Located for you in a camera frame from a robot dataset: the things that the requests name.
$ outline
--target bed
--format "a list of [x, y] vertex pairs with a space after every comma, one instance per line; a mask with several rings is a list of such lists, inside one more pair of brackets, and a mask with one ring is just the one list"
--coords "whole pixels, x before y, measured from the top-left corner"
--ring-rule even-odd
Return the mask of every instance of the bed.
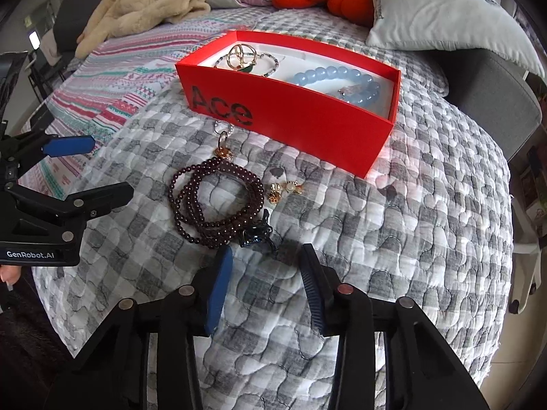
[[[322, 263], [371, 297], [412, 297], [480, 384], [497, 349], [510, 289], [509, 170], [496, 143], [443, 96], [448, 83], [419, 52], [365, 45], [366, 30], [321, 9], [215, 10], [206, 17], [109, 40], [48, 100], [51, 132], [90, 133], [92, 155], [44, 160], [22, 183], [56, 197], [128, 181], [132, 202], [89, 222], [81, 263], [34, 269], [54, 329], [76, 354], [124, 297], [145, 302], [191, 281], [213, 252], [173, 227], [166, 189], [181, 167], [211, 156], [214, 121], [192, 112], [174, 63], [227, 29], [288, 33], [398, 67], [397, 122], [365, 179], [237, 129], [234, 162], [267, 183], [272, 168], [304, 182], [304, 194], [271, 208], [280, 251], [234, 249], [221, 322], [196, 339], [206, 408], [322, 408], [336, 338], [311, 328], [295, 255], [312, 243]], [[224, 214], [241, 192], [211, 176], [204, 214]], [[376, 337], [376, 405], [385, 405], [385, 360]], [[155, 408], [155, 362], [148, 398]]]

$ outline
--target gold charm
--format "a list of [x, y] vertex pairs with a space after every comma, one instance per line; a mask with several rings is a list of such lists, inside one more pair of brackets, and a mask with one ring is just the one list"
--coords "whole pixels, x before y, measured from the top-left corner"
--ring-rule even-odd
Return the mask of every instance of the gold charm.
[[222, 140], [226, 141], [228, 138], [228, 133], [226, 131], [221, 132], [221, 136], [218, 138], [218, 146], [214, 151], [214, 155], [220, 157], [221, 159], [232, 160], [234, 156], [233, 152], [229, 148], [222, 146]]
[[298, 184], [297, 182], [287, 182], [285, 185], [285, 190], [288, 193], [302, 194], [304, 188], [301, 184]]
[[220, 157], [221, 159], [232, 160], [234, 156], [233, 152], [228, 148], [217, 148], [214, 151], [214, 155]]
[[279, 183], [272, 183], [272, 186], [270, 186], [268, 200], [273, 205], [277, 205], [277, 203], [281, 200], [281, 185]]
[[[243, 47], [248, 48], [251, 52], [245, 52]], [[245, 62], [245, 56], [252, 56], [253, 59], [250, 62]], [[235, 57], [237, 61], [239, 62], [238, 65], [232, 64], [232, 57]], [[228, 52], [228, 56], [226, 57], [226, 64], [228, 64], [228, 67], [233, 69], [234, 71], [241, 71], [241, 72], [251, 72], [253, 70], [253, 67], [256, 64], [256, 58], [258, 57], [258, 54], [256, 53], [256, 49], [253, 48], [251, 45], [247, 45], [245, 43], [242, 43], [240, 45], [235, 45], [230, 51]]]

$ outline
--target beige fur blanket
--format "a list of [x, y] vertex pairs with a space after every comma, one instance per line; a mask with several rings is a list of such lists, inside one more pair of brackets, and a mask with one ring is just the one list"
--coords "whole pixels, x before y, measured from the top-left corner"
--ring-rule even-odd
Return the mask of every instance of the beige fur blanket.
[[163, 21], [178, 23], [211, 10], [205, 0], [102, 0], [78, 37], [77, 58], [112, 37], [138, 34]]

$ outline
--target jewelry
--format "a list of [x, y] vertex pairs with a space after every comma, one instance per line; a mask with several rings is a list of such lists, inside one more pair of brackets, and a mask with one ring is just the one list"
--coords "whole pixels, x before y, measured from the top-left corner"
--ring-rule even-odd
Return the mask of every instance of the jewelry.
[[277, 205], [281, 200], [281, 185], [279, 183], [272, 183], [270, 186], [270, 192], [268, 193], [268, 201]]
[[[228, 148], [221, 147], [222, 138], [226, 138], [227, 136], [228, 133], [222, 131], [217, 150], [224, 149], [231, 154]], [[173, 190], [177, 179], [190, 171], [194, 172], [190, 181], [175, 197]], [[245, 207], [236, 214], [220, 221], [207, 222], [203, 217], [203, 211], [198, 202], [198, 189], [203, 177], [215, 171], [220, 171], [240, 179], [247, 188], [249, 200]], [[264, 206], [264, 187], [261, 180], [255, 174], [229, 162], [227, 159], [215, 156], [201, 164], [191, 165], [177, 171], [169, 185], [168, 199], [174, 212], [177, 231], [190, 243], [215, 249], [221, 245], [227, 245], [230, 241], [237, 238], [241, 247], [259, 242], [267, 242], [270, 248], [275, 251], [275, 246], [270, 239], [273, 229], [268, 224], [270, 213], [265, 209], [262, 219], [256, 220], [256, 216]], [[186, 215], [181, 213], [181, 204], [184, 204]], [[182, 227], [183, 222], [193, 226], [199, 233], [199, 237], [192, 237], [188, 234]]]
[[[248, 48], [251, 48], [252, 52], [244, 52], [242, 46], [247, 46]], [[234, 66], [232, 64], [231, 62], [232, 57], [236, 57], [236, 59], [239, 61], [239, 65]], [[253, 57], [253, 60], [246, 63], [244, 61], [245, 57]], [[232, 49], [230, 49], [228, 54], [220, 57], [216, 62], [214, 62], [213, 67], [214, 68], [218, 67], [218, 65], [221, 63], [222, 60], [226, 60], [226, 64], [228, 65], [230, 69], [234, 71], [251, 73], [251, 71], [253, 70], [256, 64], [256, 60], [259, 58], [263, 59], [264, 57], [268, 57], [269, 59], [271, 59], [274, 64], [272, 70], [262, 74], [263, 77], [269, 77], [275, 71], [277, 71], [277, 68], [279, 68], [279, 61], [277, 60], [277, 58], [275, 58], [272, 54], [268, 54], [266, 52], [259, 54], [258, 52], [256, 52], [256, 50], [252, 46], [245, 45], [245, 44], [235, 45]]]
[[221, 136], [218, 138], [218, 147], [217, 149], [215, 149], [214, 155], [219, 157], [220, 159], [225, 159], [228, 161], [232, 160], [234, 154], [232, 153], [231, 149], [221, 146], [222, 137], [224, 137], [224, 140], [226, 140], [228, 138], [228, 133], [226, 131], [221, 132]]
[[283, 189], [289, 194], [302, 194], [304, 191], [302, 185], [297, 182], [287, 182], [284, 187], [279, 183], [272, 183], [272, 185], [270, 185], [270, 192], [267, 195], [268, 201], [273, 205], [277, 205], [281, 200]]
[[361, 73], [358, 69], [348, 69], [345, 66], [338, 68], [329, 66], [326, 69], [319, 67], [298, 72], [288, 82], [297, 86], [306, 86], [321, 80], [344, 79], [358, 83], [354, 86], [346, 86], [335, 94], [329, 94], [352, 105], [364, 108], [379, 98], [380, 84], [368, 73]]
[[285, 191], [290, 193], [296, 193], [296, 194], [302, 194], [304, 191], [304, 188], [301, 184], [298, 184], [297, 182], [287, 182], [285, 185]]
[[226, 132], [228, 133], [228, 137], [230, 137], [232, 135], [232, 133], [234, 132], [234, 126], [231, 123], [225, 122], [223, 120], [215, 120], [213, 130], [218, 135], [220, 135], [222, 133], [222, 131], [219, 132], [218, 128], [220, 127], [221, 123], [226, 123], [226, 127], [228, 128], [228, 131], [226, 131]]

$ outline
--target gray chair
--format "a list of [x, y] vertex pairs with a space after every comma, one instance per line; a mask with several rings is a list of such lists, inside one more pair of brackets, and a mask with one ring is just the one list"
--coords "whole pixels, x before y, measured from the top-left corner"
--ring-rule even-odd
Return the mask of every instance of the gray chair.
[[510, 160], [542, 120], [537, 98], [522, 71], [485, 49], [431, 54], [448, 78], [447, 101], [488, 132]]

